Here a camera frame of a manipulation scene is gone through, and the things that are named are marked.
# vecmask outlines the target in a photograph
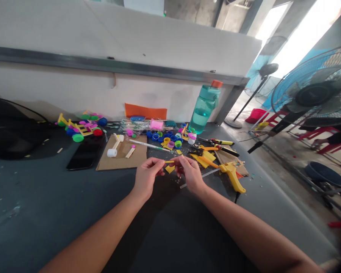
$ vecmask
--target teal water bottle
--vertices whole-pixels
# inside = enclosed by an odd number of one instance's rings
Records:
[[[190,130],[200,134],[205,129],[212,111],[219,105],[220,88],[222,82],[214,80],[211,85],[203,85],[194,107]]]

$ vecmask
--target hand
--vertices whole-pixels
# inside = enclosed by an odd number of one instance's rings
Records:
[[[164,160],[150,157],[136,169],[135,184],[131,194],[146,202],[153,192],[156,176],[165,175]]]
[[[183,155],[172,158],[171,160],[173,160],[174,163],[169,164],[169,166],[175,166],[175,171],[177,172],[178,177],[181,177],[181,174],[184,174],[186,177],[186,184],[190,192],[197,197],[200,197],[208,187],[202,179],[198,163],[188,157],[184,157]]]

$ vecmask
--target forearm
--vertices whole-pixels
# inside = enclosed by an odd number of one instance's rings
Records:
[[[41,273],[101,272],[144,202],[130,193],[63,249]]]
[[[286,237],[216,191],[207,187],[199,198],[260,271],[308,268],[309,272],[320,272],[319,267]]]

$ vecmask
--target smartphone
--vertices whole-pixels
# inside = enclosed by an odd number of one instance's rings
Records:
[[[86,137],[79,145],[66,169],[69,171],[88,169],[96,162],[101,151],[104,135]]]

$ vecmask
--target table surface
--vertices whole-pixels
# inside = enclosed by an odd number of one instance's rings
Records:
[[[52,257],[120,202],[132,189],[136,169],[67,171],[78,143],[54,130],[29,158],[0,160],[0,272],[37,272]],[[209,123],[204,138],[232,140]],[[238,204],[277,229],[315,262],[338,255],[313,223],[241,145],[234,149],[254,179],[240,179]],[[172,157],[148,149],[148,157]],[[203,169],[202,173],[211,170]],[[121,239],[104,271],[254,272],[256,268],[176,174],[156,178],[149,201]],[[234,200],[225,174],[205,182]]]

